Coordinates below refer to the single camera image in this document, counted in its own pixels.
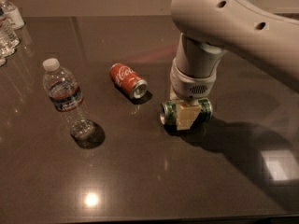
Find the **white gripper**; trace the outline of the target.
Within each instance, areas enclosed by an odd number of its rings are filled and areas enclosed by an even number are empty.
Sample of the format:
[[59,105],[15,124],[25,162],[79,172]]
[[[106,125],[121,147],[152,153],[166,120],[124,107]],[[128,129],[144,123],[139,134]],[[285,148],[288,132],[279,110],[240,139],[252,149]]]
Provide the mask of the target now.
[[[216,81],[216,77],[216,71],[213,71],[210,77],[189,77],[183,74],[178,69],[177,62],[173,61],[170,71],[171,86],[169,99],[177,100],[180,98],[183,100],[191,100],[208,97]],[[176,125],[178,131],[189,130],[202,109],[202,106],[197,100],[190,102],[183,100],[178,100],[176,106]]]

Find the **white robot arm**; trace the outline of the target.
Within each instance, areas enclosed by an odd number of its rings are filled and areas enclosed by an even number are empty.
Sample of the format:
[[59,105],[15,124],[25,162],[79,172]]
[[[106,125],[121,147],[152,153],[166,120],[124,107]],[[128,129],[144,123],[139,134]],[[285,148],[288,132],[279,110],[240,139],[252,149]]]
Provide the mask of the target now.
[[170,72],[170,100],[161,104],[162,124],[184,131],[210,119],[207,97],[228,51],[298,90],[299,20],[264,11],[253,1],[172,0],[180,37]]

